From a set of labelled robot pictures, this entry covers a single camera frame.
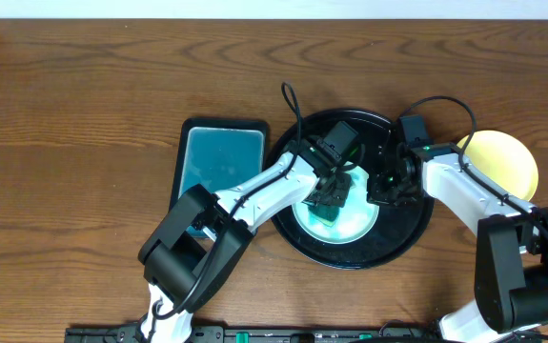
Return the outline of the green yellow sponge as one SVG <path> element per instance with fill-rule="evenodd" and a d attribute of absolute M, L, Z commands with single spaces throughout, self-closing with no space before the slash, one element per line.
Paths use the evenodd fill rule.
<path fill-rule="evenodd" d="M 331 226 L 339 216 L 339 211 L 345 206 L 352 177 L 342 173 L 326 180 L 304 200 L 308 210 L 326 225 Z"/>

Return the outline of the light blue plate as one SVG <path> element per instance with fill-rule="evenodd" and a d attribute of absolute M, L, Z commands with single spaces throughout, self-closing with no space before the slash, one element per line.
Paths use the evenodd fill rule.
<path fill-rule="evenodd" d="M 341 245 L 356 241 L 373 227 L 379 206 L 366 200 L 368 173 L 356 167 L 349 175 L 352 177 L 352 186 L 348 198 L 331 226 L 311 214 L 306 203 L 292 205 L 294 219 L 302 231 L 318 241 Z"/>

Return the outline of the yellow plate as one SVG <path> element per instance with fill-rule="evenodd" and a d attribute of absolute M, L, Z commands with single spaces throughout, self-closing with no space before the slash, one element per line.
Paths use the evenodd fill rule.
<path fill-rule="evenodd" d="M 475 167 L 504 190 L 525 201 L 533 198 L 538 188 L 538 165 L 514 136 L 502 131 L 477 131 L 471 141 L 465 136 L 457 145 L 467 145 L 465 154 Z"/>

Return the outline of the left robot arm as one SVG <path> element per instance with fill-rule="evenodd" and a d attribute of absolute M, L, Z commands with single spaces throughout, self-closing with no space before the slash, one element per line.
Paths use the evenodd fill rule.
<path fill-rule="evenodd" d="M 301 139 L 267 170 L 226 190 L 189 188 L 138 253 L 150 308 L 144 342 L 184 342 L 193 314 L 227 281 L 258 227 L 296 203 L 341 207 L 365 148 L 352 139 Z"/>

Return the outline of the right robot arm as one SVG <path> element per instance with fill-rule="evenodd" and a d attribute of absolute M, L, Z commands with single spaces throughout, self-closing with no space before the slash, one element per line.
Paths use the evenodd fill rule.
<path fill-rule="evenodd" d="M 444 315 L 445 340 L 542 339 L 548 324 L 548 208 L 514 197 L 477 170 L 453 144 L 399 144 L 369 178 L 367 200 L 407 207 L 434 198 L 477 238 L 475 298 Z"/>

